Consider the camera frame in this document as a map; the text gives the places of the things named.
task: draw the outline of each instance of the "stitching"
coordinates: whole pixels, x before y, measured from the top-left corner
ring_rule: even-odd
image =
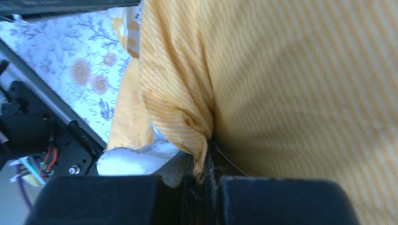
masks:
[[[155,48],[155,72],[154,72],[154,78],[155,78],[155,85],[156,85],[156,90],[158,91],[158,94],[159,94],[159,96],[160,96],[160,100],[161,100],[161,103],[162,103],[162,105],[163,105],[163,107],[164,107],[164,110],[166,111],[166,113],[168,114],[168,116],[169,116],[169,118],[177,125],[177,127],[182,131],[182,133],[184,134],[184,136],[186,137],[186,139],[189,141],[189,142],[191,142],[190,141],[190,139],[189,139],[189,137],[186,135],[186,133],[183,131],[183,129],[181,128],[181,126],[178,124],[178,123],[176,123],[176,121],[173,119],[173,117],[171,117],[171,115],[170,115],[170,112],[167,110],[167,107],[166,107],[166,105],[164,104],[164,100],[162,99],[162,97],[161,97],[161,93],[160,93],[160,90],[159,90],[159,86],[158,86],[158,80],[157,80],[157,69],[158,69],[158,53],[157,53],[157,50],[158,50],[158,43],[157,43],[157,41],[156,41],[156,38],[155,38],[155,36],[154,36],[154,31],[153,31],[153,28],[152,28],[152,26],[151,26],[151,23],[149,22],[149,19],[148,19],[148,17],[147,16],[145,16],[145,19],[146,19],[146,21],[148,22],[148,24],[149,24],[149,29],[150,29],[150,31],[151,31],[151,35],[152,35],[152,38],[153,38],[153,45],[154,45],[154,48]]]

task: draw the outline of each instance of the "white fabric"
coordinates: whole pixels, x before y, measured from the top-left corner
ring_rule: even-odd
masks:
[[[105,152],[97,162],[98,174],[100,176],[149,175],[177,154],[178,148],[167,142],[157,144],[145,153],[137,152],[128,147],[116,147]]]

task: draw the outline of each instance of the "cloth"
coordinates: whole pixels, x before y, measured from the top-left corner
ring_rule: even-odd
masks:
[[[98,159],[98,174],[100,176],[151,175],[178,151],[176,146],[167,141],[155,141],[138,150],[115,147]]]
[[[154,130],[139,93],[139,26],[141,5],[138,8],[111,9],[113,28],[123,45],[132,55],[122,79],[116,102],[108,150],[115,147],[141,148],[153,142]]]
[[[250,176],[334,180],[361,223],[398,224],[397,15],[392,0],[146,0],[139,85],[123,84],[141,99],[115,113],[142,144],[149,117],[196,175],[215,136]]]

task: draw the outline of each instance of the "yellow fabric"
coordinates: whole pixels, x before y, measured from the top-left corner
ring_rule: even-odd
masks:
[[[140,148],[153,142],[151,120],[139,96],[138,59],[131,59],[122,79],[108,149],[128,146]]]
[[[393,0],[145,0],[141,97],[196,174],[215,135],[248,175],[334,180],[398,224],[397,35]]]

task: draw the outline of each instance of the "red wire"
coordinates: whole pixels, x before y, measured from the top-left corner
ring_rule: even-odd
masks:
[[[38,170],[38,173],[39,173],[40,177],[42,177],[42,178],[43,178],[43,175],[42,175],[43,167],[44,167],[44,165],[46,164],[46,161],[47,161],[48,157],[50,156],[50,152],[51,152],[51,149],[50,149],[50,148],[47,148],[47,155],[46,155],[46,157],[44,158],[43,163],[41,164],[41,166],[40,166],[40,168],[39,168],[39,170]]]
[[[57,161],[57,157],[58,157],[58,149],[54,148],[54,157],[52,162],[50,163],[50,165],[48,165],[47,169],[51,169],[51,167],[55,164],[55,162]]]

